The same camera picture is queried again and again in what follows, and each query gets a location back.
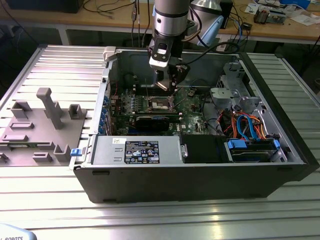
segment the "wooden tabletop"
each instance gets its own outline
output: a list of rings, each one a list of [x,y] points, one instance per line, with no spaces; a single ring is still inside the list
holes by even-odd
[[[112,3],[114,0],[96,0],[98,5]],[[251,36],[256,37],[270,37],[270,38],[284,38],[284,39],[301,39],[301,40],[317,40],[320,34],[320,24],[313,24],[305,26],[301,23],[295,22],[291,19],[286,19],[284,24],[256,24],[254,23],[253,14],[245,13],[245,5],[250,3],[250,0],[234,0],[235,7],[244,22],[252,24]],[[104,10],[113,9],[122,5],[130,4],[130,0],[120,0],[116,4],[104,6]],[[83,7],[78,13],[63,13],[50,11],[31,11],[31,10],[11,10],[7,4],[6,9],[19,22],[33,22],[44,24],[66,24],[66,25],[86,25],[86,26],[104,26],[104,27],[125,27],[131,28],[131,12],[132,5],[125,6],[114,10],[112,19],[96,12],[89,12]],[[91,0],[86,7],[90,10],[96,11],[95,0]],[[140,25],[141,28],[146,28],[148,24],[148,9],[146,3],[140,3]],[[153,4],[150,4],[150,12],[152,13]],[[320,6],[310,4],[308,10],[320,11]],[[0,8],[0,19],[10,19],[6,12]],[[228,21],[226,29],[221,29],[220,34],[236,34],[232,21]]]

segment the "power supply label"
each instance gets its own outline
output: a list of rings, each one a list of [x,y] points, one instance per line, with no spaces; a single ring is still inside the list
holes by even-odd
[[[126,164],[159,164],[158,141],[126,141],[124,162]]]

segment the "circuit board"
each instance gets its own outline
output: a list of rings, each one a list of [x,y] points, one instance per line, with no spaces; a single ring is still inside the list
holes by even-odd
[[[179,134],[209,134],[201,113],[201,95],[194,88],[181,88],[171,96],[135,95],[126,89],[113,101],[114,135],[176,136]],[[141,132],[135,128],[139,117],[166,118],[165,131]]]

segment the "motherboard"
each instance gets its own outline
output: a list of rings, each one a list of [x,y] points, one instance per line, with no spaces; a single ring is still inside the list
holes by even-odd
[[[110,99],[112,134],[117,136],[206,135],[203,94],[182,87],[169,96],[137,94],[126,89]]]

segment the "blue cable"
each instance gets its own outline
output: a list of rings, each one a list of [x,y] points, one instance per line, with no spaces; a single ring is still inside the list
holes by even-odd
[[[241,29],[240,23],[237,20],[233,19],[233,18],[231,18],[231,19],[238,24],[238,27],[239,27],[239,39],[238,39],[238,42],[239,42],[241,40],[241,37],[242,37],[242,29]]]
[[[240,116],[238,117],[238,119],[236,120],[236,128],[237,128],[239,134],[240,134],[242,137],[244,137],[245,140],[249,141],[249,138],[242,133],[241,127],[240,127],[241,119],[244,118],[244,117],[248,119],[251,136],[252,136],[254,139],[258,139],[258,136],[257,136],[257,134],[256,134],[256,132],[255,132],[255,130],[254,130],[254,125],[252,124],[251,118],[248,117],[247,115],[240,115]]]

